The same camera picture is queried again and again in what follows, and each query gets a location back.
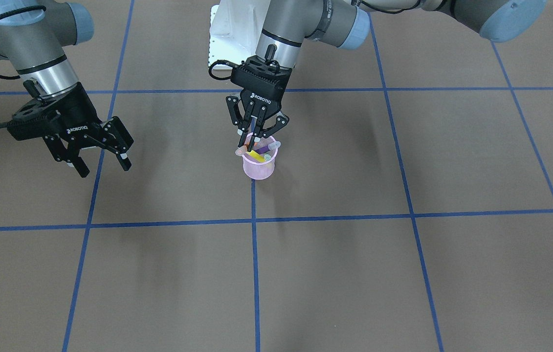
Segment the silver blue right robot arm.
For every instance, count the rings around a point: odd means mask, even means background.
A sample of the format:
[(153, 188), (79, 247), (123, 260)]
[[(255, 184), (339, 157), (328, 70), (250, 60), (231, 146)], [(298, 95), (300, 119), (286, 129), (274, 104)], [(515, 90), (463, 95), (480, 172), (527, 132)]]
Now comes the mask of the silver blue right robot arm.
[(0, 123), (17, 141), (40, 138), (57, 162), (81, 177), (80, 156), (98, 147), (129, 170), (133, 138), (117, 116), (98, 118), (64, 47), (91, 40), (93, 18), (83, 5), (55, 0), (0, 0), (0, 79), (21, 80), (29, 102)]

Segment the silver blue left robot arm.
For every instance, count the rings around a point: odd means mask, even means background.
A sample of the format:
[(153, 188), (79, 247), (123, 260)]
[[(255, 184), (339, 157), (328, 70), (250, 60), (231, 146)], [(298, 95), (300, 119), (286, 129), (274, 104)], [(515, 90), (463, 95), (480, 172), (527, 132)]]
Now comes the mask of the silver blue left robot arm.
[(344, 50), (360, 47), (370, 33), (369, 12), (401, 14), (422, 9), (444, 13), (493, 43), (524, 33), (545, 9), (544, 0), (272, 0), (252, 56), (231, 68), (241, 88), (227, 97), (239, 147), (251, 151), (285, 127), (282, 98), (305, 40)]

